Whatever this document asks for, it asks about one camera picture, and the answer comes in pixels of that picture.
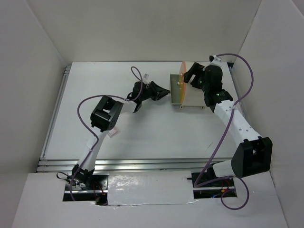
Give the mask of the orange top drawer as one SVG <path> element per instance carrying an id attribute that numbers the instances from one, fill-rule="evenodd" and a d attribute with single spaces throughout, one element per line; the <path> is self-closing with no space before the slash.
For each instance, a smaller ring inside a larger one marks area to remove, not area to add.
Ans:
<path id="1" fill-rule="evenodd" d="M 180 66 L 180 70 L 179 70 L 179 74 L 184 74 L 186 73 L 187 70 L 187 61 L 182 61 L 181 66 Z"/>

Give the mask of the orange drawer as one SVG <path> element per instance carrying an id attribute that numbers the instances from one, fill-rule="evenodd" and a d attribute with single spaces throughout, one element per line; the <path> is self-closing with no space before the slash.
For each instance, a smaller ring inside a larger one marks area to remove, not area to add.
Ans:
<path id="1" fill-rule="evenodd" d="M 179 74 L 184 74 L 186 73 L 187 70 L 187 61 L 182 61 L 181 66 L 180 66 L 180 70 L 179 70 Z"/>
<path id="2" fill-rule="evenodd" d="M 177 85 L 179 86 L 180 90 L 183 92 L 186 88 L 186 83 L 184 83 L 184 73 L 179 73 L 179 80 L 177 82 Z"/>

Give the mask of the cream cylindrical drawer organizer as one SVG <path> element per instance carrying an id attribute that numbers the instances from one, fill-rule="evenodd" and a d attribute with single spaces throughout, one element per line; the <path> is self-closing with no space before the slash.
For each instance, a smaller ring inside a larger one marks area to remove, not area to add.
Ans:
<path id="1" fill-rule="evenodd" d="M 187 61 L 187 70 L 189 70 L 193 64 L 194 62 Z M 180 101 L 183 107 L 196 106 L 204 109 L 205 102 L 203 92 L 200 89 L 192 87 L 190 81 L 186 84 L 186 88 L 180 95 Z"/>

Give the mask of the clear pink nails box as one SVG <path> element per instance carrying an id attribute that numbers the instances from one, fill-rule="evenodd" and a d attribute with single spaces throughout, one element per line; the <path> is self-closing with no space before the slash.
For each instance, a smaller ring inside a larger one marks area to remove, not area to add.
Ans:
<path id="1" fill-rule="evenodd" d="M 115 135 L 117 135 L 120 132 L 120 130 L 117 127 L 114 127 L 113 129 L 109 130 L 108 132 L 108 136 L 110 138 L 114 137 Z"/>

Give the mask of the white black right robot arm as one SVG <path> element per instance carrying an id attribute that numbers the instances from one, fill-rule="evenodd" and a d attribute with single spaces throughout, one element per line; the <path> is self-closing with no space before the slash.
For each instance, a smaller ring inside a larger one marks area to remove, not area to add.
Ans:
<path id="1" fill-rule="evenodd" d="M 270 169 L 273 143 L 268 137 L 256 132 L 237 109 L 236 102 L 223 89 L 223 71 L 220 64 L 203 66 L 197 62 L 183 75 L 184 83 L 200 89 L 204 102 L 226 126 L 236 143 L 232 159 L 211 165 L 207 182 L 217 186 L 225 176 L 247 177 Z"/>

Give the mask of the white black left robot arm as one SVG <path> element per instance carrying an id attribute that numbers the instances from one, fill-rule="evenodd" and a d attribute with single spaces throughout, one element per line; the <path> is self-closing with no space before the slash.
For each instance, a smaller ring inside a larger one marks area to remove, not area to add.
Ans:
<path id="1" fill-rule="evenodd" d="M 90 115 L 90 126 L 87 126 L 81 118 L 80 107 L 85 101 L 98 96 L 95 95 L 83 100 L 77 107 L 77 115 L 92 136 L 86 143 L 83 155 L 72 169 L 72 185 L 78 185 L 84 190 L 93 185 L 97 155 L 106 135 L 114 129 L 120 114 L 136 113 L 141 108 L 143 101 L 148 99 L 158 101 L 168 94 L 170 94 L 170 90 L 160 87 L 153 81 L 149 83 L 139 81 L 134 84 L 132 92 L 126 98 L 101 95 L 100 101 Z"/>

